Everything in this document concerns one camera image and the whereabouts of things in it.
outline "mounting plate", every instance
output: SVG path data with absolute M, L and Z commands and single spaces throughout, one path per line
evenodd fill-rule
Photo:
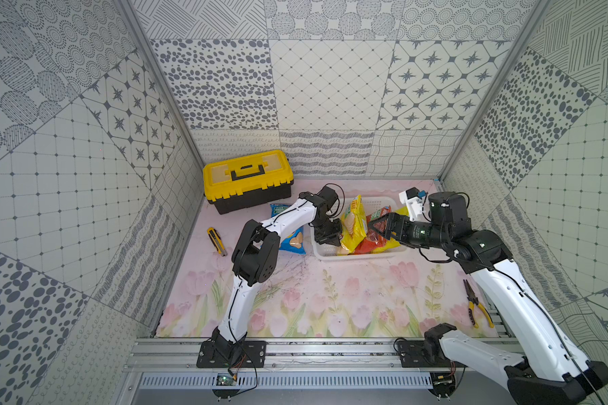
M 249 358 L 243 361 L 241 368 L 263 368 L 266 360 L 266 342 L 263 340 L 244 340 L 242 346 Z M 227 363 L 227 359 L 214 348 L 214 342 L 207 341 L 200 345 L 200 355 L 196 367 L 199 369 L 227 369 L 230 365 Z
M 448 359 L 438 359 L 435 364 L 426 361 L 423 356 L 423 340 L 399 340 L 396 342 L 399 349 L 399 358 L 401 359 L 401 367 L 406 368 L 428 368 L 428 367 L 451 367 L 451 361 Z M 462 368 L 463 364 L 455 361 L 455 367 Z

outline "patterned wall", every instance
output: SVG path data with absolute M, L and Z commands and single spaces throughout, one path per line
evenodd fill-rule
M 0 0 L 0 403 L 108 401 L 157 323 L 203 191 L 156 82 L 111 1 Z
M 608 0 L 553 2 L 444 182 L 608 364 Z
M 300 176 L 426 178 L 534 3 L 133 1 L 206 163 L 281 148 Z

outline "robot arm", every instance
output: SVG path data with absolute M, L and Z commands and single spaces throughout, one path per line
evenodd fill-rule
M 338 201 L 338 194 L 324 186 L 317 194 L 300 193 L 295 204 L 262 222 L 246 222 L 232 253 L 234 286 L 223 320 L 212 333 L 217 352 L 229 365 L 243 355 L 248 320 L 261 284 L 275 271 L 281 241 L 300 226 L 310 223 L 319 244 L 340 246 L 340 220 L 327 214 Z
M 408 190 L 408 200 L 418 199 L 417 191 Z M 518 404 L 577 404 L 607 385 L 606 364 L 590 361 L 557 326 L 502 240 L 494 232 L 471 229 L 464 198 L 438 192 L 429 196 L 429 202 L 431 222 L 390 213 L 369 227 L 408 247 L 444 250 L 491 298 L 525 357 L 499 351 L 444 323 L 425 333 L 428 359 L 465 364 L 508 389 Z

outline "yellow utility knife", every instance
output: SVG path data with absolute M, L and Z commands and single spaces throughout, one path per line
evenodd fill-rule
M 223 257 L 227 256 L 227 252 L 225 250 L 225 246 L 223 246 L 223 241 L 221 240 L 221 236 L 214 228 L 209 228 L 207 230 L 207 236 L 214 244 L 214 247 L 216 247 L 217 251 L 219 252 L 219 255 L 221 255 Z
M 489 321 L 489 328 L 494 328 L 495 326 L 493 325 L 491 316 L 489 316 L 489 312 L 487 312 L 486 308 L 484 308 L 484 305 L 482 305 L 482 303 L 480 303 L 480 300 L 478 299 L 477 296 L 475 296 L 475 292 L 471 288 L 471 285 L 466 280 L 464 280 L 464 287 L 466 287 L 466 296 L 468 297 L 468 316 L 471 319 L 471 323 L 473 324 L 473 327 L 474 328 L 480 327 L 477 324 L 475 317 L 473 316 L 473 309 L 475 309 L 475 307 L 477 306 L 480 309 L 480 311 L 482 311 L 484 316 L 486 316 L 486 320 Z

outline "yellow snack bag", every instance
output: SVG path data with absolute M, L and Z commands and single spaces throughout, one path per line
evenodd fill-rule
M 361 196 L 351 200 L 351 204 L 340 216 L 340 222 L 342 223 L 342 239 L 338 255 L 348 255 L 353 253 L 367 236 L 367 220 Z
M 410 215 L 410 213 L 408 212 L 408 207 L 399 208 L 394 212 L 401 215 Z M 401 244 L 398 243 L 396 240 L 389 239 L 385 246 L 377 247 L 376 249 L 372 250 L 372 253 L 381 253 L 383 251 L 386 251 L 387 249 L 391 249 L 392 247 L 399 247 L 400 245 Z

